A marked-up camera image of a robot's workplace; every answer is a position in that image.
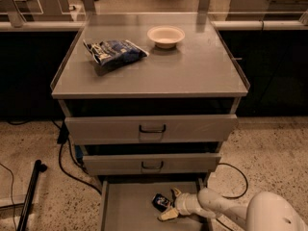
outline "small object in drawer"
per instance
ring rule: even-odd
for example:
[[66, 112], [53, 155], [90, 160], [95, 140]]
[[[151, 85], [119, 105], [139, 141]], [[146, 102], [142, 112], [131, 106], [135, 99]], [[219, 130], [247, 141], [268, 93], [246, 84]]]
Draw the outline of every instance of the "small object in drawer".
[[157, 193], [153, 197], [152, 203], [154, 207], [161, 212], [164, 212], [169, 206], [172, 205], [172, 202], [160, 193]]

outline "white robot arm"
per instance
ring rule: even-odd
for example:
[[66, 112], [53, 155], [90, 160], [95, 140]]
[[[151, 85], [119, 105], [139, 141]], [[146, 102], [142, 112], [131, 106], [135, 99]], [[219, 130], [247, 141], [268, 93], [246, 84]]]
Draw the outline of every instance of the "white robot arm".
[[177, 218], [179, 215], [197, 214], [204, 218], [225, 215], [246, 231], [308, 231], [308, 226], [291, 204], [272, 192], [260, 192], [241, 206], [217, 192], [204, 188], [199, 193], [181, 193], [172, 189], [174, 206], [169, 206], [159, 220]]

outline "speckled floor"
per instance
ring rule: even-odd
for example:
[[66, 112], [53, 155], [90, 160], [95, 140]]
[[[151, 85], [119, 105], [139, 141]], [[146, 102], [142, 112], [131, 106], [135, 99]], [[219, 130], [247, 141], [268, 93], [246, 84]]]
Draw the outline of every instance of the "speckled floor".
[[[0, 122], [0, 163], [14, 175], [13, 196], [26, 194], [32, 168], [37, 159], [48, 169], [39, 175], [34, 208], [28, 229], [96, 230], [100, 196], [92, 188], [63, 174], [58, 165], [59, 129], [51, 121], [32, 121], [20, 126]], [[247, 177], [245, 196], [235, 200], [247, 205], [260, 191], [281, 194], [308, 223], [308, 117], [241, 117], [239, 125], [222, 146], [222, 162], [239, 168]], [[64, 147], [64, 168], [71, 174], [95, 184], [75, 166]], [[0, 203], [10, 204], [11, 175], [0, 167]], [[232, 167], [218, 166], [209, 179], [209, 188], [223, 195], [237, 195], [244, 190], [242, 176]], [[8, 212], [0, 212], [0, 230], [14, 230]], [[241, 230], [225, 218], [233, 230]], [[214, 231], [226, 230], [214, 222]]]

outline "floor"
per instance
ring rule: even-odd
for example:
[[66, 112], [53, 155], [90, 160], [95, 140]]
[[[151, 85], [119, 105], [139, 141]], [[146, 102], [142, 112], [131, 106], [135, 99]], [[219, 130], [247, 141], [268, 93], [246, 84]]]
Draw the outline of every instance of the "floor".
[[[99, 0], [95, 2], [95, 6], [101, 13], [193, 12], [197, 9], [197, 1]], [[69, 2], [80, 4], [81, 0]], [[230, 0], [211, 0], [210, 10], [220, 12], [219, 19], [223, 19], [229, 2]], [[59, 120], [55, 122], [58, 126], [61, 125]], [[0, 121], [0, 163], [13, 173], [13, 201], [23, 201], [34, 163], [41, 160], [48, 169], [38, 178], [28, 230], [96, 230], [100, 195], [93, 188], [69, 178], [61, 171], [58, 136], [59, 128], [50, 120], [31, 121], [22, 125]], [[307, 148], [307, 116], [240, 117], [238, 126], [220, 151], [221, 161], [237, 167], [248, 179], [247, 193], [235, 201], [246, 206], [256, 193], [278, 193], [308, 223]], [[67, 143], [61, 158], [67, 172], [98, 187], [92, 177], [73, 163]], [[12, 176], [1, 166], [0, 182], [0, 206], [9, 205]], [[223, 195], [238, 195], [245, 189], [244, 179], [232, 167], [221, 165], [211, 174], [209, 188]], [[232, 230], [242, 230], [226, 218], [220, 220]], [[214, 231], [227, 230], [215, 220], [213, 227]], [[12, 210], [0, 211], [0, 230], [14, 230]]]
[[[82, 7], [82, 0], [68, 0], [70, 5]], [[215, 20], [224, 20], [230, 0], [211, 0], [209, 12]], [[189, 13], [198, 10], [199, 0], [97, 0], [97, 13]]]

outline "open drawer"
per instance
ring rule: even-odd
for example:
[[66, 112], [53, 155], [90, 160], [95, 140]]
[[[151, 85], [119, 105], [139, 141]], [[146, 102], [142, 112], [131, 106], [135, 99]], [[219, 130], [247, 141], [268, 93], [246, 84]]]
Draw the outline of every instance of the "open drawer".
[[100, 209], [100, 231], [207, 231], [209, 223], [205, 218], [189, 216], [161, 222], [160, 211], [152, 205], [156, 193], [172, 200], [171, 188], [182, 193], [197, 193], [203, 182], [197, 175], [180, 175], [170, 178], [125, 177], [106, 178], [103, 181]]
[[213, 172], [218, 153], [84, 156], [89, 175]]
[[226, 141], [235, 115], [68, 117], [75, 144]]

